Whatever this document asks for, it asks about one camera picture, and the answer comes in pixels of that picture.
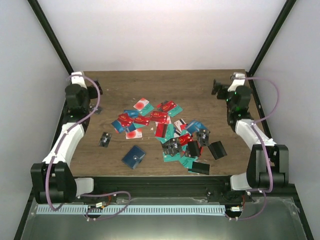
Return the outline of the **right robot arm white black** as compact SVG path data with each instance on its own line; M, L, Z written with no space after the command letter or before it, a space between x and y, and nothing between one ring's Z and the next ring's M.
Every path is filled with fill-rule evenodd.
M289 183L289 149L277 144L259 127L249 111L252 89L245 85L244 73L235 72L231 84L213 82L212 95L226 102L227 123L250 149L247 169L232 175L230 184L222 188L223 198L229 202L240 196L240 191L284 188Z

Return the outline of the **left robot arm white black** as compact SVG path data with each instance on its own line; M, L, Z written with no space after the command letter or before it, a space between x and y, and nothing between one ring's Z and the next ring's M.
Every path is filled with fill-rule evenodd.
M100 106L101 87L97 81L81 71L68 77L70 84L65 88L66 115L63 117L60 134L41 163L30 169L35 200L53 208L57 204L71 203L81 195L97 202L102 189L91 177L76 178L70 165L75 150L84 137L93 113Z

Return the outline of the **blue leather card holder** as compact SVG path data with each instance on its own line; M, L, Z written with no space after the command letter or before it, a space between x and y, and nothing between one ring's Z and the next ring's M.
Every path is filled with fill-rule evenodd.
M122 162L130 169L135 169L145 157L146 152L137 145L134 145L122 158Z

